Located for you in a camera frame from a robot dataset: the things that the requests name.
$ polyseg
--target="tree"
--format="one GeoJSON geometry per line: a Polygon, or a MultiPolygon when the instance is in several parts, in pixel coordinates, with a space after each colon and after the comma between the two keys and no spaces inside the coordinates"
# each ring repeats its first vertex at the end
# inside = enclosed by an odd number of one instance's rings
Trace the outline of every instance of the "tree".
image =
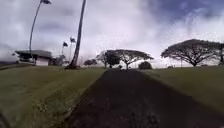
{"type": "Polygon", "coordinates": [[[97,64],[97,61],[95,59],[92,59],[92,60],[86,60],[84,62],[84,65],[85,66],[90,66],[90,65],[96,65],[97,64]]]}
{"type": "Polygon", "coordinates": [[[216,49],[214,55],[219,59],[219,65],[224,65],[224,44],[214,43],[212,46],[216,49]]]}
{"type": "Polygon", "coordinates": [[[186,40],[184,42],[171,45],[162,52],[161,56],[180,61],[183,60],[195,67],[202,61],[214,57],[214,44],[215,43],[213,42],[197,39],[186,40]]]}
{"type": "Polygon", "coordinates": [[[120,59],[126,64],[126,69],[128,69],[128,66],[131,63],[134,63],[136,61],[153,59],[149,54],[136,50],[119,49],[116,50],[116,53],[120,57],[120,59]]]}
{"type": "Polygon", "coordinates": [[[105,56],[106,56],[106,62],[110,65],[110,68],[120,63],[119,56],[117,56],[116,52],[113,50],[108,50],[105,53],[105,56]]]}
{"type": "Polygon", "coordinates": [[[36,14],[35,14],[34,19],[33,19],[33,25],[32,25],[32,28],[31,28],[30,42],[29,42],[29,51],[30,51],[30,56],[32,58],[32,61],[34,61],[33,60],[33,55],[32,55],[33,31],[34,31],[35,23],[36,23],[36,20],[37,20],[37,16],[38,16],[41,4],[51,4],[51,2],[49,0],[40,0],[40,3],[38,4],[37,10],[36,10],[36,14]]]}
{"type": "Polygon", "coordinates": [[[107,51],[102,51],[99,55],[96,56],[96,59],[98,61],[101,61],[104,64],[104,67],[107,67],[107,56],[106,56],[107,51]]]}
{"type": "Polygon", "coordinates": [[[86,7],[86,0],[83,0],[81,15],[80,15],[80,21],[79,21],[78,37],[77,37],[77,42],[76,42],[75,53],[74,53],[72,62],[69,64],[68,67],[66,67],[67,69],[76,69],[77,68],[77,61],[78,61],[78,57],[79,57],[79,49],[80,49],[81,38],[82,38],[82,25],[83,25],[83,17],[84,17],[84,13],[85,13],[85,7],[86,7]]]}
{"type": "Polygon", "coordinates": [[[144,61],[138,65],[139,69],[152,69],[152,65],[148,61],[144,61]]]}
{"type": "Polygon", "coordinates": [[[64,55],[64,48],[68,47],[68,44],[66,42],[63,42],[62,44],[62,51],[61,51],[61,55],[64,55]]]}

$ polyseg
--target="tree trunk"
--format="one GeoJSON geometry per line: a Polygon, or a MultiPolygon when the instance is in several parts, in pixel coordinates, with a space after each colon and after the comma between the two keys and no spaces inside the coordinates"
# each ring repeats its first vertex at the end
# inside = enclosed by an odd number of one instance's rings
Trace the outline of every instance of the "tree trunk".
{"type": "Polygon", "coordinates": [[[104,68],[107,68],[107,63],[104,63],[104,68]]]}
{"type": "Polygon", "coordinates": [[[81,16],[80,16],[80,21],[79,21],[79,29],[78,29],[78,37],[77,37],[75,53],[74,53],[72,62],[69,64],[67,69],[76,69],[77,68],[77,61],[78,61],[78,57],[79,57],[79,49],[80,49],[81,38],[82,38],[82,25],[83,25],[83,16],[84,16],[84,13],[85,13],[85,6],[86,6],[86,0],[83,0],[81,16]]]}
{"type": "Polygon", "coordinates": [[[37,7],[36,14],[35,14],[35,17],[33,19],[33,25],[32,25],[32,28],[31,28],[31,33],[30,33],[29,52],[30,52],[32,62],[34,61],[33,54],[32,54],[33,30],[34,30],[35,23],[36,23],[36,20],[37,20],[37,16],[38,16],[38,13],[39,13],[39,10],[40,10],[40,6],[41,6],[41,1],[40,1],[39,5],[37,7]]]}
{"type": "Polygon", "coordinates": [[[128,65],[129,65],[129,64],[126,64],[126,69],[127,69],[127,70],[128,70],[128,65]]]}
{"type": "Polygon", "coordinates": [[[192,65],[193,65],[194,67],[196,67],[198,64],[193,63],[192,65]]]}

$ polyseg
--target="field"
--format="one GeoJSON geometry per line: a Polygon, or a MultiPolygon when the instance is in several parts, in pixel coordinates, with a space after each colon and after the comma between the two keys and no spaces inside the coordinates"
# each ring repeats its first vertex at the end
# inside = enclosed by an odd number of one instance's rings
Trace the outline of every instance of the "field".
{"type": "Polygon", "coordinates": [[[0,71],[0,112],[13,128],[50,128],[70,114],[103,69],[28,67],[0,71]]]}
{"type": "Polygon", "coordinates": [[[145,71],[177,91],[224,113],[224,67],[145,71]]]}

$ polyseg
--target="palm tree trunk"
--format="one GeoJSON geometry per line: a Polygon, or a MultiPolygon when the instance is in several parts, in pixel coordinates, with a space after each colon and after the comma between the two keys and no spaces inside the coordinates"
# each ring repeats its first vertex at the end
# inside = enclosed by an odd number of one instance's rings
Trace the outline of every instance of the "palm tree trunk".
{"type": "Polygon", "coordinates": [[[35,23],[36,23],[36,19],[37,19],[39,10],[40,10],[40,6],[41,6],[41,2],[39,3],[39,5],[38,5],[38,7],[37,7],[36,15],[35,15],[34,20],[33,20],[33,25],[32,25],[32,28],[31,28],[31,34],[30,34],[29,52],[30,52],[30,56],[31,56],[31,58],[32,58],[32,61],[33,61],[33,55],[32,55],[33,30],[34,30],[34,26],[35,26],[35,23]]]}
{"type": "Polygon", "coordinates": [[[78,57],[79,57],[79,49],[80,49],[81,38],[82,38],[82,25],[83,25],[83,16],[84,16],[84,13],[85,13],[85,6],[86,6],[86,0],[83,0],[81,16],[80,16],[80,21],[79,21],[79,29],[78,29],[78,37],[77,37],[75,53],[74,53],[72,62],[70,63],[70,65],[68,67],[69,69],[76,69],[77,68],[77,61],[78,61],[78,57]]]}

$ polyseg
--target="acacia tree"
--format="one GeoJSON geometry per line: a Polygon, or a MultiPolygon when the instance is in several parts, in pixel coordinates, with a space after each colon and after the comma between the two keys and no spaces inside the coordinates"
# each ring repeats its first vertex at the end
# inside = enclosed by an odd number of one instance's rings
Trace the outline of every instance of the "acacia tree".
{"type": "Polygon", "coordinates": [[[106,56],[107,51],[102,51],[99,55],[96,56],[96,59],[98,61],[101,61],[104,64],[104,67],[107,67],[107,56],[106,56]]]}
{"type": "Polygon", "coordinates": [[[194,67],[200,64],[204,60],[208,60],[214,57],[215,43],[191,39],[184,42],[171,45],[161,56],[164,58],[172,58],[175,60],[183,60],[194,67]]]}
{"type": "Polygon", "coordinates": [[[120,63],[120,58],[114,50],[108,50],[105,53],[105,56],[106,56],[106,62],[110,65],[110,68],[120,63]]]}
{"type": "Polygon", "coordinates": [[[95,59],[92,59],[92,60],[86,60],[84,62],[84,65],[85,66],[90,66],[90,65],[96,65],[97,64],[97,61],[95,59]]]}
{"type": "Polygon", "coordinates": [[[128,69],[128,66],[131,63],[134,63],[136,61],[153,59],[149,54],[136,50],[118,49],[116,50],[116,54],[126,64],[126,69],[128,69]]]}
{"type": "Polygon", "coordinates": [[[212,47],[216,49],[214,55],[219,59],[219,64],[224,65],[224,44],[214,43],[212,47]]]}

